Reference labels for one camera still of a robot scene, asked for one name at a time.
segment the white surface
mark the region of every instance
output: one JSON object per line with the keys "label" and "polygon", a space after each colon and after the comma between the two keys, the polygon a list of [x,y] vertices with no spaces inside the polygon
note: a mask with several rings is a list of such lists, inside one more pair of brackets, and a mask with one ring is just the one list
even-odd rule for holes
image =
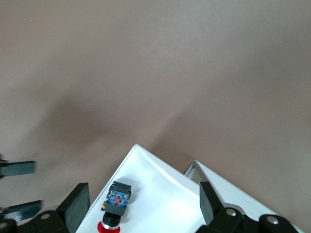
{"label": "white surface", "polygon": [[77,233],[98,232],[104,214],[100,209],[113,181],[132,185],[121,233],[194,233],[205,223],[199,185],[136,145],[94,201]]}

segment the metal bolt head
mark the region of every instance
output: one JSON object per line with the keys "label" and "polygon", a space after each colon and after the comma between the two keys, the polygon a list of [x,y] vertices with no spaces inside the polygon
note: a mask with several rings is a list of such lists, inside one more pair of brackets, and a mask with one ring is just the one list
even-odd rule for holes
{"label": "metal bolt head", "polygon": [[5,228],[7,225],[8,225],[7,222],[2,222],[2,223],[0,223],[0,229]]}
{"label": "metal bolt head", "polygon": [[237,213],[233,209],[227,209],[226,213],[233,217],[237,215]]}
{"label": "metal bolt head", "polygon": [[41,216],[42,220],[48,219],[51,215],[50,214],[44,214]]}
{"label": "metal bolt head", "polygon": [[276,217],[274,217],[274,216],[268,216],[267,220],[268,220],[268,222],[270,222],[270,223],[272,223],[274,225],[278,224],[278,219]]}

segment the black plastic part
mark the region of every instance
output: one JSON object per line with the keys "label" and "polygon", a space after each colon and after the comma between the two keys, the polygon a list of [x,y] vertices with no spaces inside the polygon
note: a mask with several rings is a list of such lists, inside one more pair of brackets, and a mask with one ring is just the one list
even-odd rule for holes
{"label": "black plastic part", "polygon": [[12,213],[18,213],[20,220],[29,219],[34,217],[41,210],[41,206],[41,200],[10,206],[0,213],[0,219],[8,218],[8,216],[10,216]]}
{"label": "black plastic part", "polygon": [[123,192],[125,194],[128,194],[129,197],[131,196],[131,186],[128,184],[124,184],[124,183],[114,181],[109,190],[115,190],[115,191]]}
{"label": "black plastic part", "polygon": [[200,182],[200,208],[207,225],[224,208],[209,182]]}
{"label": "black plastic part", "polygon": [[17,233],[17,225],[13,219],[0,220],[0,233]]}
{"label": "black plastic part", "polygon": [[18,227],[13,219],[0,220],[0,224],[5,222],[8,225],[0,229],[0,233],[69,233],[57,212],[52,210],[42,212]]}
{"label": "black plastic part", "polygon": [[103,223],[110,226],[110,227],[116,227],[119,225],[121,221],[120,215],[115,215],[109,212],[105,212],[103,216]]}
{"label": "black plastic part", "polygon": [[196,233],[222,233],[222,232],[212,229],[211,227],[208,226],[202,226],[197,230]]}
{"label": "black plastic part", "polygon": [[[227,210],[234,210],[235,216],[229,215]],[[240,211],[234,208],[224,208],[218,212],[209,227],[223,233],[234,233],[242,221],[243,216]]]}
{"label": "black plastic part", "polygon": [[121,207],[121,206],[115,206],[110,203],[106,203],[106,207],[104,211],[115,214],[115,215],[124,215],[126,210],[126,207]]}
{"label": "black plastic part", "polygon": [[77,231],[89,210],[88,183],[80,183],[56,209],[70,233]]}
{"label": "black plastic part", "polygon": [[243,222],[239,226],[239,233],[258,233],[259,232],[259,222],[252,220],[246,215],[243,215]]}
{"label": "black plastic part", "polygon": [[9,163],[1,159],[0,155],[0,178],[4,176],[17,176],[35,172],[35,161]]}
{"label": "black plastic part", "polygon": [[[268,216],[275,217],[278,220],[278,224],[269,222]],[[298,233],[287,219],[277,215],[262,215],[259,218],[259,230],[261,233]]]}

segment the black clamp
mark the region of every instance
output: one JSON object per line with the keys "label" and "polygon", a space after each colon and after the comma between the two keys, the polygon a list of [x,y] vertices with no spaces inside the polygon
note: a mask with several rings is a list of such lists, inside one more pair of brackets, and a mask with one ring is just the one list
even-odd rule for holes
{"label": "black clamp", "polygon": [[235,208],[224,208],[209,182],[200,182],[200,208],[207,225],[196,233],[298,233],[283,217],[262,215],[257,222]]}
{"label": "black clamp", "polygon": [[5,176],[17,176],[35,172],[35,161],[10,163],[0,154],[0,179]]}

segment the beige wall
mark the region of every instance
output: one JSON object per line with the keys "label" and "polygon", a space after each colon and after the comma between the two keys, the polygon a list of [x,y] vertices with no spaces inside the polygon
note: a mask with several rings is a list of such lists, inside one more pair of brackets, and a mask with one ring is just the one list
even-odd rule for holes
{"label": "beige wall", "polygon": [[92,200],[138,143],[198,159],[307,232],[311,1],[0,1],[0,205]]}

